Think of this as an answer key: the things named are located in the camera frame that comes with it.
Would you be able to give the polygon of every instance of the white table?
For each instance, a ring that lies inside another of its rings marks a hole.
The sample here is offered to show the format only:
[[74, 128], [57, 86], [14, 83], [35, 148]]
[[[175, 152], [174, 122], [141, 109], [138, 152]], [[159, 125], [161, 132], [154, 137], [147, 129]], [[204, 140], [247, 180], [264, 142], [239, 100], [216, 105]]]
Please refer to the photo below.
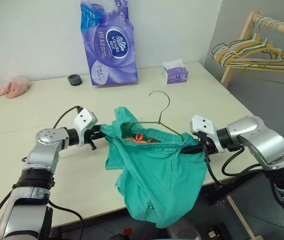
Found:
[[[60, 115], [74, 105], [82, 105], [93, 111], [100, 124], [110, 124], [114, 109], [128, 107], [140, 121], [157, 120], [159, 112], [167, 104], [162, 94], [145, 95], [162, 90], [171, 98], [170, 107], [163, 113], [162, 121], [178, 132], [189, 132], [193, 115], [204, 116], [217, 128], [251, 115], [236, 98], [214, 79], [198, 62], [186, 64], [189, 78], [185, 83], [165, 84], [162, 68], [146, 68], [139, 71], [137, 85], [94, 87], [88, 75], [82, 76], [83, 84], [71, 86], [67, 78], [32, 82], [25, 94], [13, 98], [0, 98], [0, 201], [10, 191], [20, 176], [20, 159], [35, 144], [35, 134], [43, 128], [51, 128]], [[67, 115], [60, 127], [71, 127], [76, 111]], [[158, 125], [147, 127], [160, 128]], [[104, 139], [95, 141], [97, 150], [89, 145], [70, 147], [61, 152], [55, 173], [56, 186], [51, 190], [51, 200], [60, 206], [79, 212], [84, 218], [103, 215], [125, 207], [123, 197], [114, 184], [121, 170], [105, 170], [108, 153]], [[211, 156], [211, 165], [217, 179], [225, 179], [221, 167], [231, 153]], [[255, 164], [249, 151], [240, 155], [228, 167], [237, 173]], [[204, 184], [213, 180], [206, 174]], [[54, 210], [53, 226], [77, 221], [77, 217]]]

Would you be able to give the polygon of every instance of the wire hanger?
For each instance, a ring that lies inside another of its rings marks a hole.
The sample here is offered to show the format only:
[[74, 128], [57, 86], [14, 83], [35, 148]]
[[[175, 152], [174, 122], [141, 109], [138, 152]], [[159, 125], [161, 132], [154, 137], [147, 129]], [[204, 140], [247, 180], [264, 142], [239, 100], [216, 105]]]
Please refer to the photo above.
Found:
[[162, 125], [163, 127], [167, 128], [168, 130], [172, 131], [173, 133], [177, 134], [178, 136], [180, 136], [182, 138], [182, 141], [184, 141], [184, 137], [178, 133], [177, 131], [171, 129], [170, 127], [168, 127], [167, 125], [163, 124], [161, 122], [161, 119], [162, 119], [162, 113], [170, 106], [171, 104], [171, 100], [170, 100], [170, 97], [167, 95], [167, 93], [163, 92], [163, 91], [160, 91], [160, 90], [155, 90], [155, 91], [152, 91], [150, 94], [146, 95], [146, 97], [149, 97], [150, 95], [152, 95], [153, 93], [162, 93], [164, 94], [166, 97], [167, 97], [167, 100], [168, 100], [168, 104], [167, 106], [161, 111], [160, 113], [160, 116], [158, 118], [158, 121], [136, 121], [136, 122], [132, 122], [128, 127], [132, 127], [133, 125], [135, 124], [160, 124]]

